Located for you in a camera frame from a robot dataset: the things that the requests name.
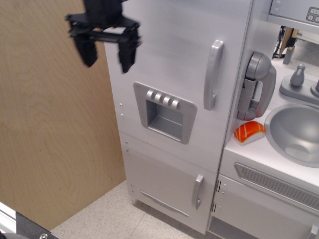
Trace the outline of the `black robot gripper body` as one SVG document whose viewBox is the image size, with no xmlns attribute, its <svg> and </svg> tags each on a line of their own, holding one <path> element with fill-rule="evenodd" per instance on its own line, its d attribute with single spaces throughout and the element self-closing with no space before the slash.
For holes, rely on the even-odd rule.
<svg viewBox="0 0 319 239">
<path fill-rule="evenodd" d="M 89 42 L 140 42 L 140 25 L 123 16 L 121 0 L 85 0 L 83 3 L 84 13 L 65 16 L 72 38 Z"/>
</svg>

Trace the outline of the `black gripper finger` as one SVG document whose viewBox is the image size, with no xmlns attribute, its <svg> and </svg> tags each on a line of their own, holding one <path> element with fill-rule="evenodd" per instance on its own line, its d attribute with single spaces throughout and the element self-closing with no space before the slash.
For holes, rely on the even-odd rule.
<svg viewBox="0 0 319 239">
<path fill-rule="evenodd" d="M 122 72 L 127 73 L 135 63 L 136 50 L 141 45 L 142 40 L 137 28 L 126 29 L 118 42 L 119 60 Z"/>
<path fill-rule="evenodd" d="M 71 34 L 83 63 L 91 67 L 97 60 L 97 49 L 92 34 Z"/>
</svg>

